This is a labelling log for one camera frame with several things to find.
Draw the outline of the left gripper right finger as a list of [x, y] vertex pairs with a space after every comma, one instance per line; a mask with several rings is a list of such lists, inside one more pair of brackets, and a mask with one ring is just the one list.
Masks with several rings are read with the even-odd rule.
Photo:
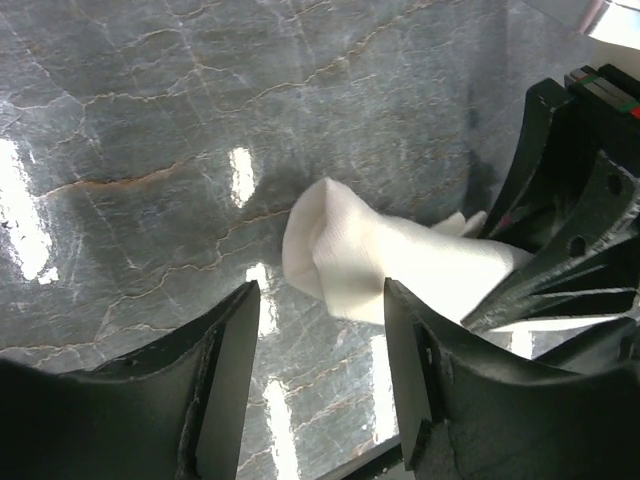
[[418, 479], [635, 479], [639, 329], [600, 324], [536, 360], [384, 286], [400, 444]]

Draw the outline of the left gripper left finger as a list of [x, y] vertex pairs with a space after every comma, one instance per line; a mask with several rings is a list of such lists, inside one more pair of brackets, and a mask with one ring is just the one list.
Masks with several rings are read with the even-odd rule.
[[1, 363], [5, 479], [232, 479], [260, 314], [256, 282], [94, 370]]

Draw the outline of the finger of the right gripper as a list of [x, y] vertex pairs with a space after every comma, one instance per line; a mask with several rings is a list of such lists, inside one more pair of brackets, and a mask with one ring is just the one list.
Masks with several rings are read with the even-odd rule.
[[616, 318], [639, 293], [639, 179], [598, 164], [574, 208], [536, 255], [462, 322], [475, 333], [555, 320]]

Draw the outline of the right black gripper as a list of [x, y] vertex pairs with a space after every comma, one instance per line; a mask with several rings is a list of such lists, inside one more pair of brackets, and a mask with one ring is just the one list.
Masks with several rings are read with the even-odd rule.
[[[480, 238], [541, 250], [566, 225], [598, 164], [639, 179], [639, 84], [611, 65], [585, 66], [560, 86], [551, 79], [526, 93], [513, 161]], [[639, 359], [639, 328], [624, 313], [589, 328], [532, 361], [556, 372], [599, 372]]]

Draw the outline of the white cloth napkin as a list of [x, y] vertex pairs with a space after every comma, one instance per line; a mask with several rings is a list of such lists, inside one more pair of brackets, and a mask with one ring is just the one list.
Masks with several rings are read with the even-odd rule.
[[383, 215], [331, 178], [311, 185], [291, 209], [283, 273], [337, 318], [381, 325], [392, 279], [444, 318], [460, 323], [530, 253], [476, 238], [487, 215], [456, 212], [431, 227]]

